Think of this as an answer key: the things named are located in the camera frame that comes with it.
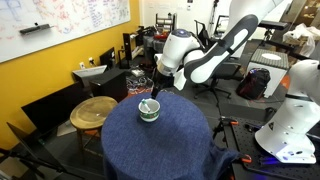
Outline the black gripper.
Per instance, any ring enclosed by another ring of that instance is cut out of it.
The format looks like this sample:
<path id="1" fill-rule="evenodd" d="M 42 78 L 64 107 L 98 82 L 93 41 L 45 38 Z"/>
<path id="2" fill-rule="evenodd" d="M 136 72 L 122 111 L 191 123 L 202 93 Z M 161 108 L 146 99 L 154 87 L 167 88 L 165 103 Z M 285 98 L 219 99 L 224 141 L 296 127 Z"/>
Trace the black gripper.
<path id="1" fill-rule="evenodd" d="M 158 69 L 154 70 L 152 80 L 154 82 L 154 86 L 151 92 L 152 99 L 155 99 L 162 89 L 170 88 L 174 83 L 174 77 L 172 74 L 170 74 L 169 76 L 165 76 L 161 74 Z"/>

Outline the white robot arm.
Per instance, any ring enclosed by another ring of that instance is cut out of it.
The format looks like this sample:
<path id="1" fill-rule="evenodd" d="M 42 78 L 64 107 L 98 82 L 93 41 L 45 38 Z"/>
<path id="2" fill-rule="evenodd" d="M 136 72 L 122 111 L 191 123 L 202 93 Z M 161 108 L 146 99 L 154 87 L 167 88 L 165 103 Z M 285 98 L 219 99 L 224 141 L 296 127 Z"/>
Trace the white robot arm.
<path id="1" fill-rule="evenodd" d="M 157 60 L 151 96 L 169 85 L 181 90 L 187 81 L 207 81 L 221 64 L 243 50 L 259 23 L 283 0 L 232 0 L 226 31 L 205 49 L 185 29 L 171 31 Z M 256 142 L 282 163 L 314 164 L 315 146 L 307 137 L 320 120 L 320 63 L 306 59 L 288 71 L 290 85 L 285 100 L 271 120 L 255 133 Z"/>

